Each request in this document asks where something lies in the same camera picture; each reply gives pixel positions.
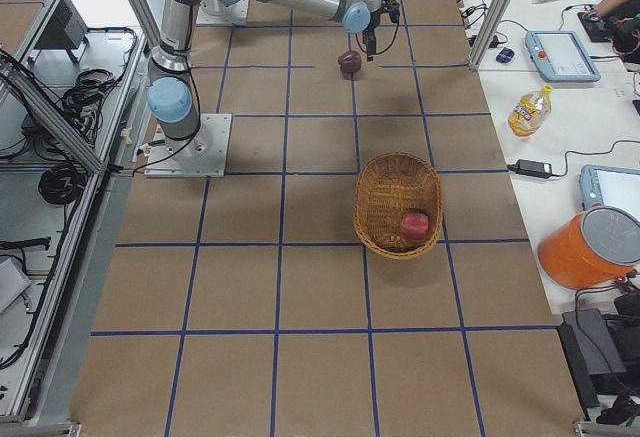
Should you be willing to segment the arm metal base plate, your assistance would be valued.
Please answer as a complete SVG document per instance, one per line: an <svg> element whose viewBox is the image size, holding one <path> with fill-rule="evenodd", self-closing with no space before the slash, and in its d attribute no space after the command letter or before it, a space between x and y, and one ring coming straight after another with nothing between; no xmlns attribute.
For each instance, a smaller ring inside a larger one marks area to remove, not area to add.
<svg viewBox="0 0 640 437"><path fill-rule="evenodd" d="M245 26L249 0L201 0L196 24L199 26Z"/></svg>
<svg viewBox="0 0 640 437"><path fill-rule="evenodd" d="M231 114L202 114L199 133L185 147L167 140L159 124L154 139L158 145L144 151L150 163L143 168L148 178L223 177L231 133Z"/></svg>

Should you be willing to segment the person's hand on controller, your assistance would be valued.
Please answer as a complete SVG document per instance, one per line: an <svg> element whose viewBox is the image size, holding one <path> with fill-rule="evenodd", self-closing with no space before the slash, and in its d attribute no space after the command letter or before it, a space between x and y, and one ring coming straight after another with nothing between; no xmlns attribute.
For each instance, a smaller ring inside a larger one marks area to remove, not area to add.
<svg viewBox="0 0 640 437"><path fill-rule="evenodd" d="M582 15L581 20L587 27L590 28L596 28L600 31L609 29L606 19L596 10L595 7L586 11Z"/></svg>

